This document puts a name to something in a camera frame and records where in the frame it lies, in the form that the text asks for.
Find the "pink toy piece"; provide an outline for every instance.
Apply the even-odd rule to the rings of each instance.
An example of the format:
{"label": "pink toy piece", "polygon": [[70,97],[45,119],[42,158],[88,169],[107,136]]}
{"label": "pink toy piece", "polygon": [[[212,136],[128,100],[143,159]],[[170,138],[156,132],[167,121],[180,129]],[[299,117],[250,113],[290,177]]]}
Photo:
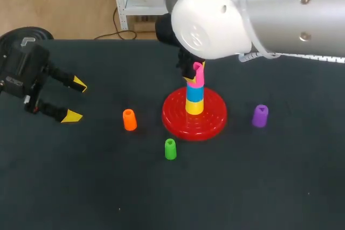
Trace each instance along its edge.
{"label": "pink toy piece", "polygon": [[187,84],[193,88],[203,87],[205,84],[203,64],[200,64],[199,62],[194,62],[193,69],[196,71],[196,75],[195,75],[196,82],[195,83],[188,82]]}

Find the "red stacking toy base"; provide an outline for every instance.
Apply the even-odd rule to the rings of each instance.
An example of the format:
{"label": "red stacking toy base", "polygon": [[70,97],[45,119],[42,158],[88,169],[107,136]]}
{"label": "red stacking toy base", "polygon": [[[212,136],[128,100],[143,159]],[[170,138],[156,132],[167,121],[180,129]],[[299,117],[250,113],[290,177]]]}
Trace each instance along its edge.
{"label": "red stacking toy base", "polygon": [[208,140],[219,134],[227,121],[226,105],[214,91],[204,88],[204,111],[190,115],[185,111],[187,88],[171,93],[163,104],[162,120],[167,130],[183,140]]}

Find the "wooden floor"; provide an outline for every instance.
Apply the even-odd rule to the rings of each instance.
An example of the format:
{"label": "wooden floor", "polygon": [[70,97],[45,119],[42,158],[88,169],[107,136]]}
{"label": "wooden floor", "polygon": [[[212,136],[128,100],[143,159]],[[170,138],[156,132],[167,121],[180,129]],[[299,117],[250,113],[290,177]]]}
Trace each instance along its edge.
{"label": "wooden floor", "polygon": [[[38,26],[50,31],[55,39],[93,39],[115,32],[112,21],[115,8],[115,0],[0,0],[0,35],[23,26]],[[133,36],[121,35],[126,39]],[[156,36],[139,33],[137,38],[156,39]]]}

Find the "white shelf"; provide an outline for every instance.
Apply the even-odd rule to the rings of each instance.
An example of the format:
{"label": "white shelf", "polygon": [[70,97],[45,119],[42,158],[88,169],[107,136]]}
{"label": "white shelf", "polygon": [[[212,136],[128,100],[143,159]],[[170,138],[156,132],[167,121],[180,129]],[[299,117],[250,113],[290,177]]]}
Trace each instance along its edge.
{"label": "white shelf", "polygon": [[135,6],[131,0],[116,0],[121,30],[128,30],[127,16],[159,16],[168,12],[165,6]]}
{"label": "white shelf", "polygon": [[125,0],[124,13],[127,16],[160,16],[167,12],[165,6],[135,6],[131,0]]}

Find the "black tablecloth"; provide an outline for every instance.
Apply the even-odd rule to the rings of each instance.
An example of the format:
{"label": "black tablecloth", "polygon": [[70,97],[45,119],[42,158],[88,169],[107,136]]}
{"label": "black tablecloth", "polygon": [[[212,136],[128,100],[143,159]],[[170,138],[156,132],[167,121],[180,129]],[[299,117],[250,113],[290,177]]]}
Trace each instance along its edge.
{"label": "black tablecloth", "polygon": [[[0,229],[345,228],[345,65],[297,58],[208,61],[206,86],[226,101],[224,131],[177,141],[167,161],[161,122],[184,86],[177,49],[154,41],[46,41],[80,94],[50,80],[43,98],[77,124],[30,115],[0,96]],[[254,107],[270,109],[253,129]],[[123,129],[134,109],[138,129]]]}

